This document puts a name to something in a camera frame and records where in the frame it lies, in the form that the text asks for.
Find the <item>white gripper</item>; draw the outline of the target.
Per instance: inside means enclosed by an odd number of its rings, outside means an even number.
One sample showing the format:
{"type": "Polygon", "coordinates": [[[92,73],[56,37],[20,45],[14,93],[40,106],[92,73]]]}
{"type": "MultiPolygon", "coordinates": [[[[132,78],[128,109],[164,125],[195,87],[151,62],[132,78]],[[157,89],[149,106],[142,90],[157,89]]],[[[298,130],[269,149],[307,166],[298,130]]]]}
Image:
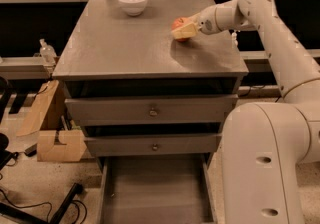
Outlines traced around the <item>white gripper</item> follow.
{"type": "Polygon", "coordinates": [[[182,40],[192,38],[200,30],[203,34],[211,35],[219,32],[216,23],[216,9],[206,8],[200,13],[188,17],[190,22],[176,21],[172,24],[171,33],[174,39],[182,40]]]}

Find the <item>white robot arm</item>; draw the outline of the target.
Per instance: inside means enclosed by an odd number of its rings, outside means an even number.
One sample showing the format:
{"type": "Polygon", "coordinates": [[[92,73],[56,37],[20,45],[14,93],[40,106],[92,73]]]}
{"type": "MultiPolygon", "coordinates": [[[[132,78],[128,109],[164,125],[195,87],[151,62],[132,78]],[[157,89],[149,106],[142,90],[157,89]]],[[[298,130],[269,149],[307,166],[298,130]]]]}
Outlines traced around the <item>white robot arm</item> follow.
{"type": "Polygon", "coordinates": [[[274,0],[232,0],[173,29],[175,39],[258,32],[283,98],[234,109],[222,131],[225,224],[305,224],[296,166],[320,160],[320,66],[274,0]]]}

